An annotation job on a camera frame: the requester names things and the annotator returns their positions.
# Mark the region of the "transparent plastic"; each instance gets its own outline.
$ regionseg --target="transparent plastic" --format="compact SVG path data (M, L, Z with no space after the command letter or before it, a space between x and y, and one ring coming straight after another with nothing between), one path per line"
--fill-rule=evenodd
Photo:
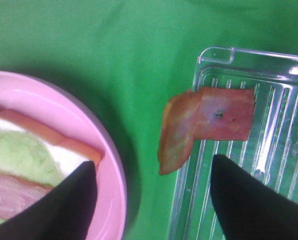
M247 141L194 142L177 174L170 240L225 239L209 193L214 154L225 154L298 203L298 56L210 47L198 57L194 75L193 90L202 86L254 89L254 122Z

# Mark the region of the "green background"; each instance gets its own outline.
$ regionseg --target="green background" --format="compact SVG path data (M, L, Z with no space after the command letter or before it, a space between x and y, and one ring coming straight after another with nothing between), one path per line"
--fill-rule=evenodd
M115 141L125 240L167 239L176 173L158 175L162 112L210 46L298 55L298 0L0 0L0 70L64 88Z

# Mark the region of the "pink plate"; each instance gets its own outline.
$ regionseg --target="pink plate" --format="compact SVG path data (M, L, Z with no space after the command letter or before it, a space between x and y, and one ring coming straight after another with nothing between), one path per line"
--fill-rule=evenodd
M126 216L126 184L117 149L101 122L79 100L40 79L0 71L0 105L39 120L102 150L98 199L87 240L120 240Z

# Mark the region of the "cooked bacon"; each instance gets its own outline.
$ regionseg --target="cooked bacon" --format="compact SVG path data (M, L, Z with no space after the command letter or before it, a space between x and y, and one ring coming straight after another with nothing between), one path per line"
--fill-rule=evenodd
M253 122L252 89L202 87L174 96L166 104L158 150L161 175L180 168L193 141L246 141Z
M51 187L0 174L0 219L9 219L45 196Z

